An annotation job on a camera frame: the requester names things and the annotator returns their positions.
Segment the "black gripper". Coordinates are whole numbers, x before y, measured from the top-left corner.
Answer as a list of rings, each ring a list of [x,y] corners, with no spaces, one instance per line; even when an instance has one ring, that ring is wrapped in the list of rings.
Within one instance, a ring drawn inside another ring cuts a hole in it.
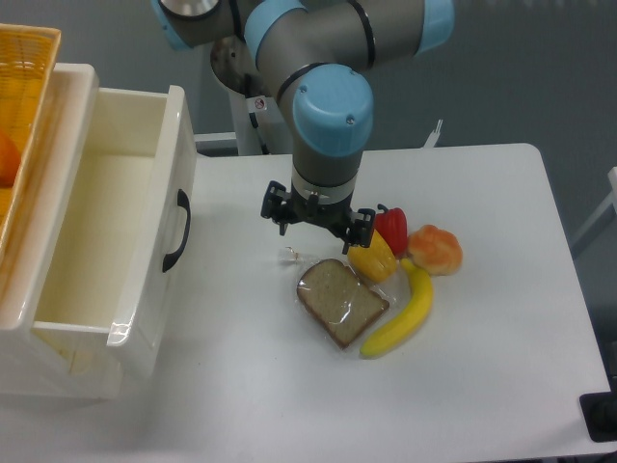
[[[260,216],[271,220],[284,236],[288,225],[307,223],[329,231],[343,241],[341,253],[347,255],[352,247],[368,248],[374,232],[375,210],[351,209],[352,196],[334,204],[322,204],[307,200],[293,188],[271,180],[264,193]]]

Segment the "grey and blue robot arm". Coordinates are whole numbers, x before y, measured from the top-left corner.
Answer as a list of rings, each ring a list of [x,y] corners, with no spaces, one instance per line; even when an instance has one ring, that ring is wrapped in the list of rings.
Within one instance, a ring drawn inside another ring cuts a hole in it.
[[[351,206],[374,124],[367,69],[445,43],[450,1],[343,1],[312,11],[299,1],[156,1],[170,43],[189,49],[238,38],[290,131],[289,186],[271,182],[261,214],[281,229],[300,222],[345,248],[370,244],[375,213]]]

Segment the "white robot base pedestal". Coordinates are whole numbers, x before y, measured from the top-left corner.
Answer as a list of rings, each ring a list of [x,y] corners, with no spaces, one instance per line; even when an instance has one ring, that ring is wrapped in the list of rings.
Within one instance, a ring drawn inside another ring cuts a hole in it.
[[[215,41],[210,65],[217,81],[228,92],[238,153],[291,153],[290,131],[256,70],[247,45],[235,36]]]

